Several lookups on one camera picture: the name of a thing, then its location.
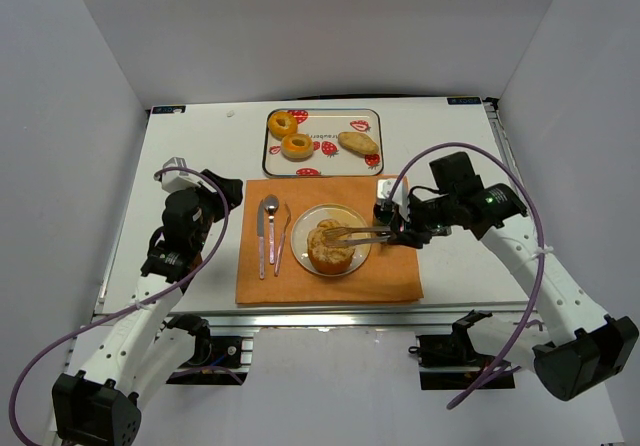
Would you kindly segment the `metal serving tongs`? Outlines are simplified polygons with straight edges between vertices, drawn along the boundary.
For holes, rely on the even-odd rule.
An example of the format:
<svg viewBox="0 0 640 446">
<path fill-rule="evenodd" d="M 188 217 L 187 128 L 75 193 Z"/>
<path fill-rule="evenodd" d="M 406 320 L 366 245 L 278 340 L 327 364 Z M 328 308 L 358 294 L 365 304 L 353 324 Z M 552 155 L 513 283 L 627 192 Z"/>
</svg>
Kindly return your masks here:
<svg viewBox="0 0 640 446">
<path fill-rule="evenodd" d="M 386 243 L 391 236 L 389 226 L 335 227 L 322 232 L 323 241 L 332 247 Z"/>
</svg>

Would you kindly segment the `large orange swirl bread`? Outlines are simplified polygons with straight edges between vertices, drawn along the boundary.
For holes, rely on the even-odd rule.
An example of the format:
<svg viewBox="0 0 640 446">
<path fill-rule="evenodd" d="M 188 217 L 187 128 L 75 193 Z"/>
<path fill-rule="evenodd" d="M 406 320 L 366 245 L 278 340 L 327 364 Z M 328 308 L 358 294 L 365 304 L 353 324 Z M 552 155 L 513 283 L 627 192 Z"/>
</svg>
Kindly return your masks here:
<svg viewBox="0 0 640 446">
<path fill-rule="evenodd" d="M 325 275 L 337 275 L 347 271 L 355 254 L 354 246 L 328 246 L 324 231 L 342 227 L 335 219 L 320 221 L 306 239 L 307 253 L 316 271 Z"/>
</svg>

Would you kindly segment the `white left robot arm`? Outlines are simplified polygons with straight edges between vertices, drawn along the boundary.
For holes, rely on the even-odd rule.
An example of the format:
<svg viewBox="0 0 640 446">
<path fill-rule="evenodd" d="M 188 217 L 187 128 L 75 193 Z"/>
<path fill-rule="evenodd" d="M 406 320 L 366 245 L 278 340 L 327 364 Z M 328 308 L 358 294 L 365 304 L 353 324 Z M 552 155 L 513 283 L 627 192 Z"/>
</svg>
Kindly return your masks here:
<svg viewBox="0 0 640 446">
<path fill-rule="evenodd" d="M 208 322 L 171 311 L 207 261 L 212 225 L 226 225 L 241 204 L 243 182 L 180 166 L 155 178 L 168 195 L 127 311 L 110 318 L 93 355 L 52 388 L 57 435 L 67 444 L 132 444 L 143 408 L 175 371 L 212 362 Z"/>
</svg>

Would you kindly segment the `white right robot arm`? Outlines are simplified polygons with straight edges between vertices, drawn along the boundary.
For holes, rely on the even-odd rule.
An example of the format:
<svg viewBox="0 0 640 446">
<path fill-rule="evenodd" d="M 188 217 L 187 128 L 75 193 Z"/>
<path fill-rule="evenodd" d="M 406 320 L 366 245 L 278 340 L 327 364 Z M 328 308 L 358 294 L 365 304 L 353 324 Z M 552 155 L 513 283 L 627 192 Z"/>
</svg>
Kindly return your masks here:
<svg viewBox="0 0 640 446">
<path fill-rule="evenodd" d="M 472 311 L 452 325 L 443 342 L 448 361 L 489 365 L 472 383 L 480 388 L 517 369 L 534 372 L 546 390 L 569 401 L 620 373 L 639 330 L 614 318 L 578 285 L 545 243 L 539 215 L 516 183 L 483 184 L 469 156 L 458 151 L 431 162 L 432 198 L 419 199 L 401 178 L 376 187 L 374 219 L 386 245 L 420 249 L 452 228 L 469 231 L 500 260 L 526 293 L 526 314 L 516 323 Z"/>
</svg>

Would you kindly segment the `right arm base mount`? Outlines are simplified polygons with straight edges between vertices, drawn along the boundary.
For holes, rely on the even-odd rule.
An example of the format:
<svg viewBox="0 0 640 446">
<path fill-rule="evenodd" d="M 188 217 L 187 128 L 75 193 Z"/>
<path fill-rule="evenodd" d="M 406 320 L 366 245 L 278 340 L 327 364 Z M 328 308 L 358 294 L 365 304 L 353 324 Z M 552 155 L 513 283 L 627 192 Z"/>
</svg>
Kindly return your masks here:
<svg viewBox="0 0 640 446">
<path fill-rule="evenodd" d="M 448 334 L 416 337 L 416 344 L 408 348 L 408 354 L 418 362 L 423 391 L 463 391 L 488 369 L 494 357 L 473 348 L 468 330 L 491 317 L 489 312 L 472 310 L 454 322 Z"/>
</svg>

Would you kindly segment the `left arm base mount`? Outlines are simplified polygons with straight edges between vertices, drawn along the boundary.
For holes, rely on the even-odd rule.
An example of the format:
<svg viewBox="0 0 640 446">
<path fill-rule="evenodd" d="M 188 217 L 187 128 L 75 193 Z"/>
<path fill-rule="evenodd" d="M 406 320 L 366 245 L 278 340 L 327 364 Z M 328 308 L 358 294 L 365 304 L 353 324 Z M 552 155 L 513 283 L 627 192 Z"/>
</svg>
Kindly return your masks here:
<svg viewBox="0 0 640 446">
<path fill-rule="evenodd" d="M 167 379 L 170 385 L 241 385 L 248 364 L 243 359 L 245 339 L 237 335 L 215 335 L 209 322 L 196 315 L 179 315 L 164 321 L 162 333 L 186 334 L 189 357 Z"/>
</svg>

